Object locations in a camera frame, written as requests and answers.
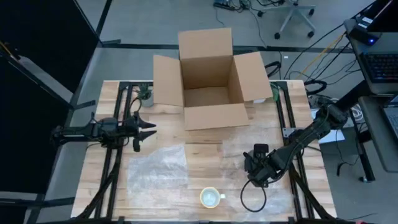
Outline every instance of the office chair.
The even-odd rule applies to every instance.
[[[308,15],[312,16],[313,12],[315,10],[315,6],[314,5],[299,6],[299,0],[288,0],[288,1],[286,1],[286,3],[289,4],[289,6],[267,7],[265,9],[259,11],[257,13],[257,15],[259,17],[261,17],[265,12],[269,12],[269,11],[288,11],[289,12],[287,14],[287,17],[286,17],[284,23],[282,24],[282,27],[279,29],[279,32],[275,33],[275,35],[274,35],[275,39],[280,38],[280,33],[285,29],[287,22],[292,18],[293,14],[301,17],[304,20],[304,22],[306,23],[306,25],[308,25],[311,28],[312,31],[309,32],[307,36],[312,37],[316,28],[312,24],[312,22],[306,17],[306,15],[304,15],[300,10],[310,10]]]

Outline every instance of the wooden table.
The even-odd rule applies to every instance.
[[[310,108],[303,82],[287,81],[289,95],[297,127],[306,127],[312,122]],[[119,81],[105,81],[96,110],[96,119],[112,117]],[[287,114],[282,98],[284,114]],[[157,133],[141,144],[141,152],[134,152],[132,144],[124,147],[119,181],[114,204],[113,219],[125,216],[126,220],[140,221],[287,221],[294,217],[293,195],[289,175],[271,184],[267,193],[267,205],[259,213],[246,211],[239,194],[247,181],[243,171],[242,153],[250,151],[254,143],[266,143],[270,150],[283,145],[276,104],[272,99],[264,103],[245,103],[250,125],[237,128],[217,128],[199,131],[184,131],[183,109],[178,106],[154,105],[141,108],[143,120],[157,125]],[[121,103],[120,120],[124,102]],[[171,187],[134,188],[138,180],[131,175],[134,161],[150,156],[164,147],[182,146],[185,151],[187,182]],[[311,146],[319,148],[317,142]],[[72,217],[77,216],[89,204],[100,186],[101,172],[106,149],[93,146],[86,152],[80,183],[73,205]],[[307,148],[303,157],[308,186],[327,212],[336,216],[330,187],[320,152]],[[226,198],[216,208],[205,208],[199,200],[205,187],[215,187]],[[102,214],[108,206],[108,193],[104,196]],[[245,190],[244,201],[248,207],[259,208],[263,194],[251,184]],[[306,217],[305,203],[300,191],[300,203]]]

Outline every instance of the box flap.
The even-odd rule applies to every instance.
[[[184,108],[185,130],[249,125],[243,103]]]
[[[180,32],[180,60],[232,55],[231,28]]]
[[[154,103],[183,106],[180,60],[154,55]]]
[[[260,52],[234,56],[244,101],[272,97]]]

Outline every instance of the keyboard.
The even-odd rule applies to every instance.
[[[384,108],[383,110],[396,139],[398,139],[398,107]]]
[[[398,52],[361,54],[366,71],[374,82],[398,82]]]

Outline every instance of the gray floor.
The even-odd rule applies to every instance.
[[[95,28],[100,19],[105,0],[79,0],[78,3],[86,14],[91,25]],[[113,0],[108,17],[101,33],[101,40],[121,39],[127,44],[177,44],[177,33],[182,30],[209,29],[221,27],[215,19],[215,10],[211,7],[211,0]],[[314,4],[317,6],[311,20],[317,26],[312,39],[306,38],[309,28],[295,17],[289,22],[280,40],[274,40],[274,33],[279,30],[286,16],[285,13],[266,13],[259,19],[261,34],[267,45],[284,47],[306,47],[316,41],[344,19],[356,14],[370,0],[304,0],[300,4]],[[260,6],[254,1],[254,7]],[[233,29],[235,45],[262,45],[257,34],[257,25],[252,14],[245,11],[238,14],[218,9],[218,17],[226,27]],[[326,47],[335,40],[343,30],[338,30],[321,41],[317,47]],[[178,57],[176,50],[132,50],[132,49],[96,49],[87,71],[87,76],[79,102],[97,100],[103,80],[151,80],[152,56],[154,54]],[[277,52],[262,52],[264,63],[279,59]],[[298,53],[282,52],[287,58],[282,59],[282,76]],[[305,53],[292,67],[292,70],[303,70],[318,54]],[[354,60],[354,55],[343,54],[321,76],[326,77],[338,71],[343,65]],[[315,69],[314,64],[309,72]],[[327,79],[333,82],[343,73]],[[328,87],[323,94],[339,98],[363,79],[361,72],[346,77],[336,85]],[[85,124],[95,107],[76,111],[71,125]],[[352,131],[345,131],[347,140],[340,148],[345,160],[353,162],[356,159],[354,136]],[[376,181],[364,184],[358,181],[363,175],[361,163],[353,167],[343,167],[340,177],[336,176],[336,167],[340,158],[333,143],[321,146],[325,152],[325,162],[330,182],[333,200],[337,214],[341,218],[354,218],[369,213],[377,213],[363,220],[378,223],[395,223],[398,218],[398,175],[387,174],[383,171],[371,142],[366,144]],[[60,155],[57,168],[50,184],[47,199],[73,197],[76,193],[81,167],[84,160],[84,144],[67,144]],[[65,220],[70,216],[72,206],[62,208],[43,209],[39,221]]]

